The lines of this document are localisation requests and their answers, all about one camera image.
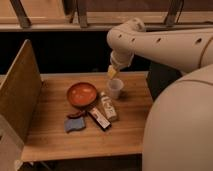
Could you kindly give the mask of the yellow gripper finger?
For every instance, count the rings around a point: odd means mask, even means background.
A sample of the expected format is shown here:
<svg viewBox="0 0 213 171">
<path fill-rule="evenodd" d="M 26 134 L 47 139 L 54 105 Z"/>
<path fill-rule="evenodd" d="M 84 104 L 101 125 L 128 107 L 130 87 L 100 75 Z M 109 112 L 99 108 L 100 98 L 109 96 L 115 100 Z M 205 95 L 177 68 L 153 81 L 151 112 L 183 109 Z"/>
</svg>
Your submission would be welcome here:
<svg viewBox="0 0 213 171">
<path fill-rule="evenodd" d="M 110 78 L 110 79 L 113 79 L 116 77 L 116 75 L 119 73 L 118 70 L 116 70 L 112 65 L 110 65 L 108 67 L 108 71 L 107 71 L 107 76 Z"/>
</svg>

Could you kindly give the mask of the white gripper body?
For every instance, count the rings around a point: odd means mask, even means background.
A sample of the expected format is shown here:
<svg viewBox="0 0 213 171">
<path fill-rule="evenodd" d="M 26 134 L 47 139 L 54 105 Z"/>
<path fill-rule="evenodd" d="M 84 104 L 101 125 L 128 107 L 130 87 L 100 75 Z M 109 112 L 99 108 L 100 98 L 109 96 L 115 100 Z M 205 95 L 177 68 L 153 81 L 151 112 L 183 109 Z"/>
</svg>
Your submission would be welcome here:
<svg viewBox="0 0 213 171">
<path fill-rule="evenodd" d="M 110 54 L 110 63 L 113 68 L 120 71 L 131 65 L 134 55 L 132 53 L 120 53 L 112 51 Z"/>
</svg>

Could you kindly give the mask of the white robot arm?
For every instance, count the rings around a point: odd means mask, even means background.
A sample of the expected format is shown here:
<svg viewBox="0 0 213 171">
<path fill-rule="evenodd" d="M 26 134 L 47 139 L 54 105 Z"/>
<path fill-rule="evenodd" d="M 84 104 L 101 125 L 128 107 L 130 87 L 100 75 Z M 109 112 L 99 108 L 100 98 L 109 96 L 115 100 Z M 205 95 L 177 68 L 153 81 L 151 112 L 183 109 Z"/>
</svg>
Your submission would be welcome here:
<svg viewBox="0 0 213 171">
<path fill-rule="evenodd" d="M 138 55 L 183 73 L 150 109 L 142 171 L 213 171 L 213 28 L 148 32 L 134 18 L 110 29 L 107 43 L 115 71 Z"/>
</svg>

